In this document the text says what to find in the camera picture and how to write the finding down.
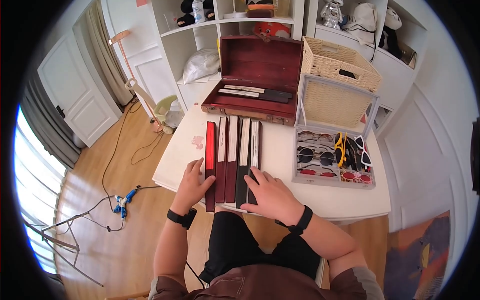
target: black shorts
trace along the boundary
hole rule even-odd
[[[200,278],[210,283],[232,268],[249,264],[274,264],[297,270],[315,280],[320,256],[299,235],[286,235],[272,254],[259,247],[245,221],[231,212],[217,212],[208,244],[208,260]]]

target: box latch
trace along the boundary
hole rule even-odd
[[[285,124],[285,120],[283,118],[274,117],[272,115],[267,115],[267,121],[270,123],[277,123],[277,124]]]

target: bag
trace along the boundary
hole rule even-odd
[[[371,3],[360,3],[348,12],[348,21],[342,29],[357,38],[360,45],[375,45],[375,30],[377,28],[377,10]]]
[[[188,59],[183,68],[183,82],[191,83],[199,78],[217,72],[220,67],[220,57],[217,50],[202,49]]]

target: spray can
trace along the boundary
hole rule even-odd
[[[205,13],[204,13],[204,4],[202,0],[195,0],[192,2],[193,17],[195,18],[195,23],[205,22]]]

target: black wristband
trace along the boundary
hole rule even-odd
[[[195,215],[197,214],[197,210],[195,208],[191,208],[190,211],[188,211],[188,214],[184,216],[180,216],[171,210],[168,210],[167,212],[167,218],[172,220],[175,223],[179,223],[182,225],[182,227],[185,227],[187,230],[190,229],[190,225],[192,225],[193,219],[195,218]]]
[[[283,227],[288,228],[288,230],[293,234],[301,235],[305,229],[307,229],[308,224],[313,216],[313,211],[308,206],[304,205],[305,210],[303,211],[303,215],[301,215],[300,221],[297,225],[286,226],[282,222],[275,220],[275,223],[282,225]]]

